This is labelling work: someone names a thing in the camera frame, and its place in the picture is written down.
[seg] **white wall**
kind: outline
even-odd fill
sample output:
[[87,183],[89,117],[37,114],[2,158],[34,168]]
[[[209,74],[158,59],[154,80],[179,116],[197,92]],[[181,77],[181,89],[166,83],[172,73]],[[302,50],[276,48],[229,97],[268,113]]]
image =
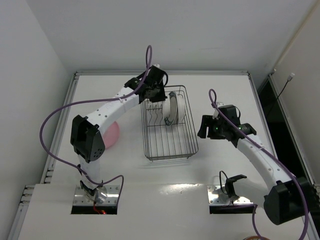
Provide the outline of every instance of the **white wall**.
[[[63,104],[70,79],[26,1],[1,0],[0,239],[8,236],[24,186],[40,180],[40,125]],[[56,123],[48,124],[48,144]]]
[[165,70],[249,70],[259,86],[315,0],[26,0],[62,62]]
[[293,80],[280,96],[314,180],[320,183],[320,4],[281,58],[273,75],[279,93],[290,73]]

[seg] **black clamp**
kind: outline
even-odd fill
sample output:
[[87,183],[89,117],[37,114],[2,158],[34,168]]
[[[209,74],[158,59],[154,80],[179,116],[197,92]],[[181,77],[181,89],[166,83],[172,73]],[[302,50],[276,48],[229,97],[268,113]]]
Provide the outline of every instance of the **black clamp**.
[[232,176],[226,179],[224,188],[229,198],[237,196],[235,193],[234,183],[240,179],[246,179],[246,178],[247,176],[241,174],[241,175]]

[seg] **red wire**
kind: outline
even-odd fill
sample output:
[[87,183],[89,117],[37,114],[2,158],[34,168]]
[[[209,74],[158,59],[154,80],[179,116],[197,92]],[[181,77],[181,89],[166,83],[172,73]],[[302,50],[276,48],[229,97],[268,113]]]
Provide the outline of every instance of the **red wire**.
[[98,214],[101,214],[100,211],[96,208],[96,203],[93,203],[93,211],[97,212]]

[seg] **metal mounting plate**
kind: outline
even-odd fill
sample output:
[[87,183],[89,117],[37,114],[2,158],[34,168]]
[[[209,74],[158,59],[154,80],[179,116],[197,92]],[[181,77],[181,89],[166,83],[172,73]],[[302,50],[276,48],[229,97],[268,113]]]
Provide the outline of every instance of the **metal mounting plate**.
[[253,202],[243,196],[228,197],[228,195],[222,192],[220,185],[208,185],[207,190],[209,206],[245,206],[253,204]]
[[[107,189],[107,198],[103,204],[99,204],[99,206],[116,206],[120,186],[119,185],[105,185]],[[73,198],[73,206],[93,206],[94,202],[89,199],[83,189],[80,186],[75,188],[74,198]]]

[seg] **black cable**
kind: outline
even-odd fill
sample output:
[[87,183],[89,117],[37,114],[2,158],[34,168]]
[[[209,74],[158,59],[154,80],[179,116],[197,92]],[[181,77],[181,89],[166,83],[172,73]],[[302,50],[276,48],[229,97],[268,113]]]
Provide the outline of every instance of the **black cable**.
[[238,109],[238,111],[239,111],[239,116],[238,116],[238,118],[240,118],[240,117],[241,117],[240,109],[239,109],[237,106],[235,106],[235,108]]
[[220,172],[219,172],[219,180],[220,180],[220,188],[221,188],[221,191],[222,191],[225,195],[228,195],[228,193],[224,192],[224,189],[222,188],[221,173],[223,173],[224,176],[225,176],[227,179],[228,179],[228,176],[227,176],[227,174],[226,174],[224,171],[220,171]]
[[165,80],[165,84],[163,85],[164,87],[167,86],[168,84],[168,81],[169,81],[169,76],[168,76],[168,73],[164,72],[164,75],[166,77],[166,80]]
[[266,120],[268,119],[269,114],[271,113],[271,111],[272,111],[272,109],[274,108],[274,106],[276,105],[276,103],[277,103],[280,95],[283,93],[283,91],[285,90],[285,88],[286,88],[286,86],[287,86],[287,84],[288,84],[289,82],[290,82],[290,81],[288,81],[288,80],[286,81],[286,83],[285,83],[284,87],[282,88],[281,92],[280,92],[279,95],[276,97],[275,101],[273,102],[273,105],[271,106],[270,110],[269,110],[268,113],[265,115],[265,119],[266,119]]

